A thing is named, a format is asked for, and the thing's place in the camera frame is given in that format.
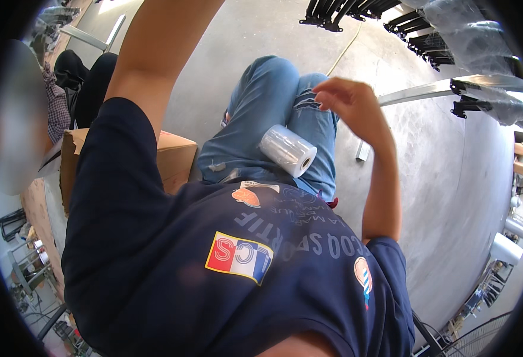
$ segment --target fingers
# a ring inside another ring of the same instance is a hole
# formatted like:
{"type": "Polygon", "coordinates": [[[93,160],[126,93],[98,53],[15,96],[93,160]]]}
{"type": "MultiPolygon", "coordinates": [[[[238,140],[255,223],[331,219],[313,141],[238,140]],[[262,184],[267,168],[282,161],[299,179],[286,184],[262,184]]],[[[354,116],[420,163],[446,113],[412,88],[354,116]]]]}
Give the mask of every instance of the fingers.
{"type": "Polygon", "coordinates": [[[332,110],[337,113],[341,118],[350,113],[349,106],[346,103],[327,91],[320,91],[315,96],[315,101],[321,103],[319,106],[320,110],[332,110]]]}
{"type": "Polygon", "coordinates": [[[354,89],[354,85],[356,82],[349,81],[347,79],[342,79],[339,77],[334,77],[331,79],[328,79],[324,82],[321,82],[313,88],[313,92],[319,93],[322,90],[326,90],[328,92],[334,92],[334,91],[351,91],[354,89]]]}

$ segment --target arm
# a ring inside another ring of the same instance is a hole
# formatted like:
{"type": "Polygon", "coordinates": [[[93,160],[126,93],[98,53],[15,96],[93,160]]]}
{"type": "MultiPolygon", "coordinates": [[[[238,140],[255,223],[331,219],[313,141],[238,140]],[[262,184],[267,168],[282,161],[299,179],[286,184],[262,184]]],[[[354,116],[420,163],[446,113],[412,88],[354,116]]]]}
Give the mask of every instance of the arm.
{"type": "Polygon", "coordinates": [[[176,78],[223,0],[146,0],[128,28],[105,100],[138,105],[158,139],[176,78]]]}
{"type": "Polygon", "coordinates": [[[374,149],[370,190],[362,217],[362,241],[387,236],[398,241],[402,225],[396,147],[372,89],[358,82],[332,78],[317,85],[321,110],[336,112],[348,127],[374,149]]]}

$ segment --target stretch film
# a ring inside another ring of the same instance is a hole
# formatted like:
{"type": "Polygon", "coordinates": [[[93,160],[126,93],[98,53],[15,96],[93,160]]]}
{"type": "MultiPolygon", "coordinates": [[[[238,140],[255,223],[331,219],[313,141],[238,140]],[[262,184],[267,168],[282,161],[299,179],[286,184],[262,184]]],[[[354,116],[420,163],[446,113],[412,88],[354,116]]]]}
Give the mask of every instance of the stretch film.
{"type": "Polygon", "coordinates": [[[283,125],[274,125],[265,132],[260,150],[271,161],[297,178],[313,163],[317,148],[283,125]]]}

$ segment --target cardboard box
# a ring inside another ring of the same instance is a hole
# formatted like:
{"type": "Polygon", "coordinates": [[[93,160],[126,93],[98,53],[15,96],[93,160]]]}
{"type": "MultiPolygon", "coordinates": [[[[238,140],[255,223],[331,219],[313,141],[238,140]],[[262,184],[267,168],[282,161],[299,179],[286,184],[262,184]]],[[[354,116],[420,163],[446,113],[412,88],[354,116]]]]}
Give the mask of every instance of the cardboard box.
{"type": "Polygon", "coordinates": [[[515,143],[515,155],[523,155],[523,143],[515,143]]]}
{"type": "Polygon", "coordinates": [[[515,174],[523,175],[523,163],[515,160],[513,162],[513,172],[515,174]]]}
{"type": "MultiPolygon", "coordinates": [[[[75,182],[75,170],[87,132],[89,129],[66,130],[63,136],[60,185],[66,216],[69,214],[69,199],[75,182]]],[[[156,149],[156,164],[165,192],[176,194],[180,186],[188,182],[196,149],[197,145],[192,140],[169,132],[160,132],[156,149]]]]}

